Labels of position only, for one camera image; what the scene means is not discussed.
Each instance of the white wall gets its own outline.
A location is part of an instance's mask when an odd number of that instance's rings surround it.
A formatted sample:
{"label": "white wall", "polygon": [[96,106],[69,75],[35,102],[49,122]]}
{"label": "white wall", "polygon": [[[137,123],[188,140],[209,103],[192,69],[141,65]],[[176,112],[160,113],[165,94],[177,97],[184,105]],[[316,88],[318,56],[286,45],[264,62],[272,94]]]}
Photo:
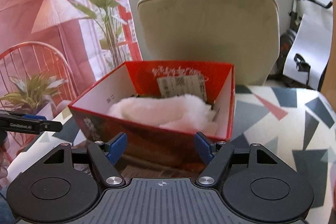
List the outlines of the white wall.
{"label": "white wall", "polygon": [[[129,0],[133,14],[136,36],[139,42],[142,58],[144,60],[151,60],[152,57],[146,48],[146,44],[143,38],[142,27],[137,12],[137,4],[139,1],[140,0]],[[289,28],[290,17],[288,14],[292,10],[293,0],[276,0],[276,1],[279,7],[280,34],[282,34]]]}
{"label": "white wall", "polygon": [[[317,0],[323,4],[328,4],[332,0]],[[310,1],[301,0],[297,3],[297,10],[300,16],[303,14],[314,18],[317,23],[323,25],[327,30],[333,31],[333,7],[326,10]]]}

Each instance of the chair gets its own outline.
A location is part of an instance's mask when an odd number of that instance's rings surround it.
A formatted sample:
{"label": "chair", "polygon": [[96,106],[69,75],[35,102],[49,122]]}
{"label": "chair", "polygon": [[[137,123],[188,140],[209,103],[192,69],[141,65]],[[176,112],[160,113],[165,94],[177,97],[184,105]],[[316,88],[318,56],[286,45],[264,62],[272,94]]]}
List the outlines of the chair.
{"label": "chair", "polygon": [[275,0],[140,0],[154,59],[228,62],[236,83],[263,85],[279,55]]}
{"label": "chair", "polygon": [[[67,80],[67,83],[58,87],[59,94],[53,97],[55,105],[64,108],[64,103],[78,96],[71,68],[59,50],[42,42],[23,42],[0,54],[0,97],[17,92],[17,88],[9,79],[10,76],[24,80],[26,76],[31,77],[41,72],[46,72],[48,76],[56,76],[58,80]],[[0,101],[0,109],[11,110],[3,101]],[[55,116],[59,110],[53,109],[52,112],[51,115]],[[8,132],[5,143],[0,147],[0,155],[3,153],[4,158],[11,163],[34,138],[35,135]]]}

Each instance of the pink chair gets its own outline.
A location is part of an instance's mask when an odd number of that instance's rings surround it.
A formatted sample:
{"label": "pink chair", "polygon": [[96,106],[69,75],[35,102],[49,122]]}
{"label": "pink chair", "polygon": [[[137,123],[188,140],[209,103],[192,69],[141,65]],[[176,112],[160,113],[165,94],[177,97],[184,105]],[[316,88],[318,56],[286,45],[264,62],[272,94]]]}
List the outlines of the pink chair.
{"label": "pink chair", "polygon": [[[31,77],[42,72],[48,76],[56,76],[57,79],[67,80],[67,83],[58,87],[59,95],[53,97],[55,105],[64,108],[67,102],[78,96],[71,68],[58,49],[42,42],[23,42],[0,54],[0,83],[2,82],[0,97],[10,92],[17,92],[16,86],[9,79],[10,76],[24,80],[27,76]],[[2,101],[0,109],[11,110]],[[53,109],[53,115],[58,114],[60,110]],[[0,147],[0,157],[11,163],[34,137],[30,134],[8,132],[6,142]]]}

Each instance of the red box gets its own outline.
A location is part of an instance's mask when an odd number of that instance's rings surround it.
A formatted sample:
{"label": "red box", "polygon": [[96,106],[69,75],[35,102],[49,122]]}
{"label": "red box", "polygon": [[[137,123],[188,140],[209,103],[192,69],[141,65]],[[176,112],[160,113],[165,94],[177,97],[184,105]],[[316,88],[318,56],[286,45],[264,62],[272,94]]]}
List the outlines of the red box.
{"label": "red box", "polygon": [[[180,169],[199,164],[194,149],[194,134],[176,132],[128,122],[105,115],[112,104],[130,96],[169,97],[186,91],[176,86],[177,77],[189,81],[186,93],[198,95],[217,114],[219,125],[214,141],[231,137],[235,105],[234,67],[227,63],[191,61],[125,62],[110,72],[69,108],[83,133],[91,140],[108,141],[119,132],[126,132],[126,154],[140,160]],[[168,93],[162,82],[169,82]]]}

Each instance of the floor lamp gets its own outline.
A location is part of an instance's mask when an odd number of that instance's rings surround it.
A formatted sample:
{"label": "floor lamp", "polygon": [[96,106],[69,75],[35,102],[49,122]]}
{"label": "floor lamp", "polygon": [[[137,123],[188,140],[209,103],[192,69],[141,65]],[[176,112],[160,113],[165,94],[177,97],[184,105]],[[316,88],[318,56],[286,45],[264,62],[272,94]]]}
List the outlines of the floor lamp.
{"label": "floor lamp", "polygon": [[64,57],[69,64],[60,25],[69,20],[83,18],[85,16],[86,15],[84,13],[73,7],[73,5],[70,4],[67,0],[43,0],[31,33],[43,31],[50,27],[57,26]]}

